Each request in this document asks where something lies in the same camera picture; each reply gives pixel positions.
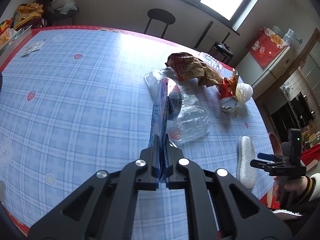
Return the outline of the white sleeve forearm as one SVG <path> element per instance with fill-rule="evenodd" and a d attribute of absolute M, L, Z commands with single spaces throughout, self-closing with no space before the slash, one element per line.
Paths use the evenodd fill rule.
<path fill-rule="evenodd" d="M 306 218 L 315 211 L 319 204 L 319 173 L 313 174 L 311 177 L 304 177 L 308 178 L 308 185 L 300 196 L 297 196 L 296 192 L 289 191 L 296 194 L 292 205 L 285 209 L 272 210 L 278 218 L 282 220 Z"/>

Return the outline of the person's right hand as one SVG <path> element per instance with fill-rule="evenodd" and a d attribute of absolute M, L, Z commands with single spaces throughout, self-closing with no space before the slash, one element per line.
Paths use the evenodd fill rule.
<path fill-rule="evenodd" d="M 300 196 L 307 188 L 308 185 L 308 178 L 301 177 L 299 179 L 290 180 L 288 181 L 284 189 L 287 191 L 296 192 L 297 196 Z M 273 196 L 276 198 L 276 201 L 279 202 L 280 195 L 281 195 L 281 188 L 278 184 L 278 177 L 274 177 L 274 185 L 273 185 Z"/>

